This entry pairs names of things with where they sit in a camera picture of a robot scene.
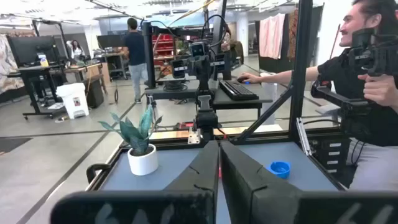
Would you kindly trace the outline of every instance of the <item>ear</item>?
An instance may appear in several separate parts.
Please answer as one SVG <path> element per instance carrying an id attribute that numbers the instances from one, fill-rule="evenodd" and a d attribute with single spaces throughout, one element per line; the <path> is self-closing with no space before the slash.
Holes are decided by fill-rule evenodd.
<path id="1" fill-rule="evenodd" d="M 381 14 L 376 14 L 368 19 L 368 28 L 375 28 L 381 23 Z"/>

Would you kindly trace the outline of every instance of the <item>man's hand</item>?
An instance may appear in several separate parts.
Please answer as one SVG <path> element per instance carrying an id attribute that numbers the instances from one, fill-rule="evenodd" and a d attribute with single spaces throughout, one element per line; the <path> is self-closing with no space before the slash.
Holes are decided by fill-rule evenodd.
<path id="1" fill-rule="evenodd" d="M 244 80 L 244 82 L 249 82 L 249 83 L 260 83 L 261 82 L 261 77 L 247 73 L 247 72 L 242 73 L 242 75 L 239 78 L 242 78 Z"/>
<path id="2" fill-rule="evenodd" d="M 365 99 L 373 100 L 381 106 L 390 106 L 398 113 L 398 90 L 394 77 L 390 75 L 380 77 L 358 75 L 358 78 L 366 81 L 363 90 Z"/>

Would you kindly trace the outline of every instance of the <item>person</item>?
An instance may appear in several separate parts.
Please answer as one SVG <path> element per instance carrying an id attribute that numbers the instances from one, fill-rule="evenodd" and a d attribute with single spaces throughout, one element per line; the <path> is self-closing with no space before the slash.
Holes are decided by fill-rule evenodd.
<path id="1" fill-rule="evenodd" d="M 231 75 L 231 30 L 229 29 L 228 25 L 225 24 L 225 36 L 224 40 L 221 43 L 221 51 L 224 53 L 224 58 L 225 58 L 225 68 L 229 68 L 225 71 L 223 71 L 223 80 L 231 80 L 232 75 Z"/>
<path id="2" fill-rule="evenodd" d="M 344 17 L 340 29 L 342 47 L 350 47 L 354 31 L 375 28 L 378 35 L 398 35 L 395 0 L 355 0 Z M 376 102 L 365 118 L 358 118 L 369 127 L 371 135 L 352 139 L 347 164 L 357 167 L 351 190 L 398 190 L 398 78 L 382 75 L 352 74 L 341 66 L 339 57 L 323 65 L 307 69 L 306 80 L 334 81 L 336 92 L 347 98 L 365 98 Z M 257 77 L 248 73 L 246 82 L 289 83 L 292 71 Z"/>
<path id="3" fill-rule="evenodd" d="M 72 59 L 78 60 L 81 55 L 82 56 L 86 55 L 85 51 L 80 47 L 80 44 L 79 42 L 77 42 L 77 40 L 73 41 L 68 40 L 67 45 L 72 52 L 71 54 Z"/>
<path id="4" fill-rule="evenodd" d="M 135 102 L 141 103 L 141 78 L 148 81 L 147 64 L 145 63 L 144 37 L 137 32 L 138 23 L 134 18 L 127 20 L 129 33 L 124 37 L 123 52 L 129 57 L 129 71 L 135 93 Z"/>

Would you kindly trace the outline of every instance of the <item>white trash can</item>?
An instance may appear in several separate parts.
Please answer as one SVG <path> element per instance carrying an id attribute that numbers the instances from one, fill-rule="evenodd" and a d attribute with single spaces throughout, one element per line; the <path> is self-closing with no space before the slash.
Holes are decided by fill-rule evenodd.
<path id="1" fill-rule="evenodd" d="M 57 95 L 62 97 L 70 119 L 79 116 L 87 116 L 88 106 L 85 95 L 85 86 L 82 83 L 74 83 L 57 87 Z"/>

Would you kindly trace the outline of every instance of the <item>smiling man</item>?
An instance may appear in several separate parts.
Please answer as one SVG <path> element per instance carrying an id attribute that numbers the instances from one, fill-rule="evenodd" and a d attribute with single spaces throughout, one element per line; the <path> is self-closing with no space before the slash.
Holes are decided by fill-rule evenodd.
<path id="1" fill-rule="evenodd" d="M 355 0 L 340 29 L 340 46 L 351 47 L 353 32 L 363 28 L 375 28 L 377 35 L 398 35 L 396 9 L 395 0 Z M 371 135 L 357 136 L 350 145 L 347 163 L 358 166 L 350 189 L 398 190 L 398 78 L 352 74 L 342 67 L 342 57 L 308 68 L 306 80 L 315 81 L 321 76 L 323 80 L 333 80 L 340 95 L 377 103 L 360 120 Z M 252 83 L 289 83 L 291 76 L 292 71 L 265 77 L 242 74 L 246 82 Z"/>

